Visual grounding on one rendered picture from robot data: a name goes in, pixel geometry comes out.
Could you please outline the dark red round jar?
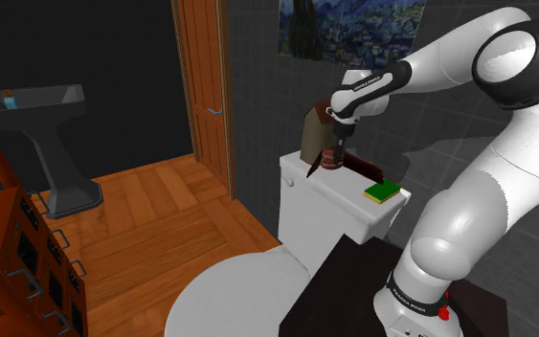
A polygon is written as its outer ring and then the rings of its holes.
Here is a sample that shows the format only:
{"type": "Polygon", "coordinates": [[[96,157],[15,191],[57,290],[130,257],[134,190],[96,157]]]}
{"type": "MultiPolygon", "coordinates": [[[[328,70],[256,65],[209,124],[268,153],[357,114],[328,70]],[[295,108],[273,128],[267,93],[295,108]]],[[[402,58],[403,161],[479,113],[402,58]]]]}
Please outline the dark red round jar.
{"type": "Polygon", "coordinates": [[[321,167],[324,169],[338,169],[344,163],[344,154],[338,153],[333,147],[325,148],[322,152],[321,167]]]}

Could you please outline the dark brown long slab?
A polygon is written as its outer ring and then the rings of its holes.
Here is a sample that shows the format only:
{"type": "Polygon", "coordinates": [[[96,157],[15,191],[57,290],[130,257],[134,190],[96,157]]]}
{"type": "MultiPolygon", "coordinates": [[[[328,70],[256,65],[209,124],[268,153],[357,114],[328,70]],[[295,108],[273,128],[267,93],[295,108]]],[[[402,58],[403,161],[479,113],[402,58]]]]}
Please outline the dark brown long slab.
{"type": "Polygon", "coordinates": [[[345,168],[355,171],[377,184],[384,183],[384,175],[381,168],[351,153],[346,152],[344,154],[343,165],[345,168]]]}

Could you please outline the black pointed wedge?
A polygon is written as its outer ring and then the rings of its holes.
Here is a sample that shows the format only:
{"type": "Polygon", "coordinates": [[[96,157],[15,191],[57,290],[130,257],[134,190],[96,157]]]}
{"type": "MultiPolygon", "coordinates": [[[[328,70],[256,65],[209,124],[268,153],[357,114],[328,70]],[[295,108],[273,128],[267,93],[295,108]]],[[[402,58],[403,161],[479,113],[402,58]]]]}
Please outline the black pointed wedge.
{"type": "Polygon", "coordinates": [[[310,177],[311,174],[318,169],[318,167],[321,165],[322,158],[323,158],[323,155],[321,153],[319,153],[318,156],[316,157],[315,161],[311,165],[309,171],[307,172],[306,177],[310,177]]]}

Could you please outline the green and yellow sponge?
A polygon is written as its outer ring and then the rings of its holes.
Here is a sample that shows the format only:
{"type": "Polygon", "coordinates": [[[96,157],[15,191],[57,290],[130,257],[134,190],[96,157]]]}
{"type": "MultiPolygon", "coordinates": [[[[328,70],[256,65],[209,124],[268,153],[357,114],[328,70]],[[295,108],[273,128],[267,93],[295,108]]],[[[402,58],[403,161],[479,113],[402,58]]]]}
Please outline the green and yellow sponge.
{"type": "Polygon", "coordinates": [[[400,190],[400,186],[384,179],[382,184],[375,183],[371,187],[366,188],[364,190],[364,196],[376,204],[383,204],[393,196],[397,195],[400,190]]]}

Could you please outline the white toilet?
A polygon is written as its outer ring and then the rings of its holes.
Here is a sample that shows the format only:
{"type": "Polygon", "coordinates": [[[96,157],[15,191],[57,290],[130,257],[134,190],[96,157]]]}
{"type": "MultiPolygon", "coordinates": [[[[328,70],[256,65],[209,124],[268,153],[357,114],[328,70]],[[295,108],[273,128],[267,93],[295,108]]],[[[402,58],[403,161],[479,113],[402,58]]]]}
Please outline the white toilet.
{"type": "Polygon", "coordinates": [[[411,197],[400,190],[377,204],[364,195],[372,180],[349,168],[311,172],[299,152],[281,156],[280,167],[280,245],[199,274],[173,304],[164,337],[278,337],[341,236],[384,237],[411,197]]]}

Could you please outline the blue night sky painting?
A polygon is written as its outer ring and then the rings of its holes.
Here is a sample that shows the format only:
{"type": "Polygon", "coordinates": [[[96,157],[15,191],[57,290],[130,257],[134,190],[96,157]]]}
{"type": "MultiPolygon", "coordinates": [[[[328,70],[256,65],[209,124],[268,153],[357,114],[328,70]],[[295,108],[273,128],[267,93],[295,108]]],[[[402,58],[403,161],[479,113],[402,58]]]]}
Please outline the blue night sky painting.
{"type": "Polygon", "coordinates": [[[278,53],[356,69],[407,56],[426,0],[280,0],[278,53]]]}

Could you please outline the orange wooden door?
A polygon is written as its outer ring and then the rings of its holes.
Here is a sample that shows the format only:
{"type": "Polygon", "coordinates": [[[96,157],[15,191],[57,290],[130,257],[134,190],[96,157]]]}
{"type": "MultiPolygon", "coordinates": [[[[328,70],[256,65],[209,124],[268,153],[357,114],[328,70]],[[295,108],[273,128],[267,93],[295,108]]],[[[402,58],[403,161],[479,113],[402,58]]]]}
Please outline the orange wooden door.
{"type": "Polygon", "coordinates": [[[236,197],[228,0],[170,0],[194,159],[236,197]]]}

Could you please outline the dark robot stand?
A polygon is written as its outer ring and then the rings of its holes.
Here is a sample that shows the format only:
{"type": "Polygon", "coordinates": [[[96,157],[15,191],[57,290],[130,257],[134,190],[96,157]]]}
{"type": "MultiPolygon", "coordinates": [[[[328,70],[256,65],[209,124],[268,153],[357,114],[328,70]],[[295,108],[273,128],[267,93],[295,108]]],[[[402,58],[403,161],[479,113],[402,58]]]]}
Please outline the dark robot stand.
{"type": "MultiPolygon", "coordinates": [[[[279,337],[386,337],[372,301],[401,254],[377,237],[359,245],[342,236],[281,321],[279,337]]],[[[503,298],[460,280],[449,300],[464,337],[510,337],[503,298]]]]}

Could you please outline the orange wooden drawer cabinet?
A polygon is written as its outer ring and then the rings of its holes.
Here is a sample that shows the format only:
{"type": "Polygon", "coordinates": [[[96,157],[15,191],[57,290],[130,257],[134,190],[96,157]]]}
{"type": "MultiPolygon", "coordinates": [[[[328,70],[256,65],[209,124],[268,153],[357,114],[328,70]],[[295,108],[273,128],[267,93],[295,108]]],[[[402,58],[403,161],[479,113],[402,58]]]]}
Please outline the orange wooden drawer cabinet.
{"type": "Polygon", "coordinates": [[[89,337],[86,274],[0,150],[0,337],[89,337]]]}

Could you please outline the dark pedestal sink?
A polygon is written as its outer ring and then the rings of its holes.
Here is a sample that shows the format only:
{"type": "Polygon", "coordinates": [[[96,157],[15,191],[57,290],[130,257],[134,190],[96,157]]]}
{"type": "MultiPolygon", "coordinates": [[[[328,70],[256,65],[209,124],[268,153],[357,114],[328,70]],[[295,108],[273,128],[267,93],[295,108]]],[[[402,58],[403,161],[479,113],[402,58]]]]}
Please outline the dark pedestal sink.
{"type": "Polygon", "coordinates": [[[77,169],[56,128],[86,113],[79,84],[0,91],[0,130],[20,131],[34,143],[50,185],[46,215],[60,219],[98,207],[101,185],[77,169]]]}

